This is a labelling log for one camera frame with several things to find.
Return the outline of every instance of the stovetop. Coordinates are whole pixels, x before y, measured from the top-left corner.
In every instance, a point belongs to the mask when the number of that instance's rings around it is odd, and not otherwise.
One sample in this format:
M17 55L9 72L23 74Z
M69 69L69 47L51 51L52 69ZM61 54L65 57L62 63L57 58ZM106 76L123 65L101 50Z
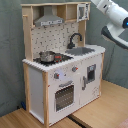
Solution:
M58 64L58 63L62 63L64 61L68 61L68 60L71 60L73 59L73 57L70 57L70 56L67 56L67 55L63 55L63 54L60 54L62 56L62 59L61 60L58 60L58 61L52 61L52 62L43 62L41 61L40 58L36 58L36 59L33 59L34 62L37 62L39 64L42 64L46 67L49 67L49 66L52 66L52 65L55 65L55 64Z

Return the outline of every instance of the polka dot backsplash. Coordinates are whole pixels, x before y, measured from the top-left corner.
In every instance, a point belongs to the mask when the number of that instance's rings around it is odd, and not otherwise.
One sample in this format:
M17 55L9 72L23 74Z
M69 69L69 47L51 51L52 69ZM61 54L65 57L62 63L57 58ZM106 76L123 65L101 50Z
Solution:
M78 25L74 22L33 28L31 35L34 59L39 57L41 51L66 50L70 37L78 33ZM78 36L73 38L73 43L78 46Z

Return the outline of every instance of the cabinet door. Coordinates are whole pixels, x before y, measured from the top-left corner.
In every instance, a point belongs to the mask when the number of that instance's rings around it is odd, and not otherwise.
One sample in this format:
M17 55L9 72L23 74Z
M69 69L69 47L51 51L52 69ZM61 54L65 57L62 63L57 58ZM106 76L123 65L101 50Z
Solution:
M89 4L77 5L77 22L88 19Z
M102 55L83 60L81 73L81 107L99 97Z

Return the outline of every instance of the oven window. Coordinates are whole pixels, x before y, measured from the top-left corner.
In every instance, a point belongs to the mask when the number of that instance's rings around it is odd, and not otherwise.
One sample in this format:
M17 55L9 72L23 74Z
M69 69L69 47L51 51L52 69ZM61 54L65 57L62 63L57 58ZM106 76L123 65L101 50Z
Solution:
M56 99L56 111L59 111L74 101L74 85L68 86L62 90L59 90L55 94Z

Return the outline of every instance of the toy kitchen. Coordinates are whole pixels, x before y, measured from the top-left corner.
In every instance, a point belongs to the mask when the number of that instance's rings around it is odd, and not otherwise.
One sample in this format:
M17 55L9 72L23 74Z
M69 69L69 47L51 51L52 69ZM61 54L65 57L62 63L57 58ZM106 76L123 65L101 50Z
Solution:
M105 49L85 44L90 2L21 6L26 109L48 128L101 96Z

